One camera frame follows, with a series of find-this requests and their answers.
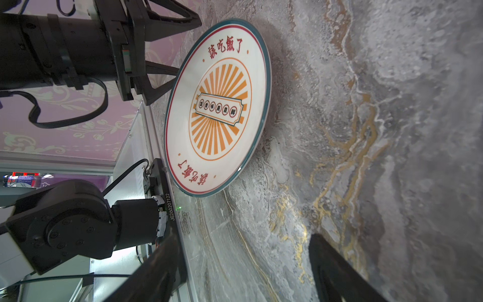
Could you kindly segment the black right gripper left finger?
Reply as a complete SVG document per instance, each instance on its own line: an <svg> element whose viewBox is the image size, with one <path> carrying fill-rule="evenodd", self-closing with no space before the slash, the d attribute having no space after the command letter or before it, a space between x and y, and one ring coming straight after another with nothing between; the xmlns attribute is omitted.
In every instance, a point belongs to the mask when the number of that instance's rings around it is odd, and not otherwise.
<svg viewBox="0 0 483 302"><path fill-rule="evenodd" d="M179 241L168 236L162 245L105 300L169 301L174 290L180 255Z"/></svg>

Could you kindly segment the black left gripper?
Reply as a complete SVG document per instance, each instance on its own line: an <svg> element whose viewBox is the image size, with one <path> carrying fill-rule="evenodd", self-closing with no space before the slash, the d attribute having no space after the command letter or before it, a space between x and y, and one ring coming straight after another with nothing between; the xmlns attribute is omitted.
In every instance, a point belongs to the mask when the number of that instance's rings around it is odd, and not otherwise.
<svg viewBox="0 0 483 302"><path fill-rule="evenodd" d="M123 101L133 100L132 89L150 106L167 94L177 80L179 69L145 61L145 42L184 33L202 25L199 15L177 1L152 3L181 15L159 15L143 1L95 1L116 68L116 84Z"/></svg>

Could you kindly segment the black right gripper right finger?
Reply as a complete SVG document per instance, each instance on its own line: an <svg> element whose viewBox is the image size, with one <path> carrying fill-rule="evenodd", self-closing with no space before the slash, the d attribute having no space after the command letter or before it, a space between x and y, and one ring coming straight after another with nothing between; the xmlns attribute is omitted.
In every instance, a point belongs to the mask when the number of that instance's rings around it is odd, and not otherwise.
<svg viewBox="0 0 483 302"><path fill-rule="evenodd" d="M309 241L309 260L320 301L385 301L323 235Z"/></svg>

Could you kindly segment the orange sunburst plate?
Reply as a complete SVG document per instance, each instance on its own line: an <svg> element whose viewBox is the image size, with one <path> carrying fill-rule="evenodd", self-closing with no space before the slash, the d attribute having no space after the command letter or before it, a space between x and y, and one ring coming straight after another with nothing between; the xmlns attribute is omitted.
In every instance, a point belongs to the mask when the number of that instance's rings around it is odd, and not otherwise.
<svg viewBox="0 0 483 302"><path fill-rule="evenodd" d="M232 18L192 46L169 97L164 129L167 167L185 194L224 190L259 143L270 107L268 47L254 25Z"/></svg>

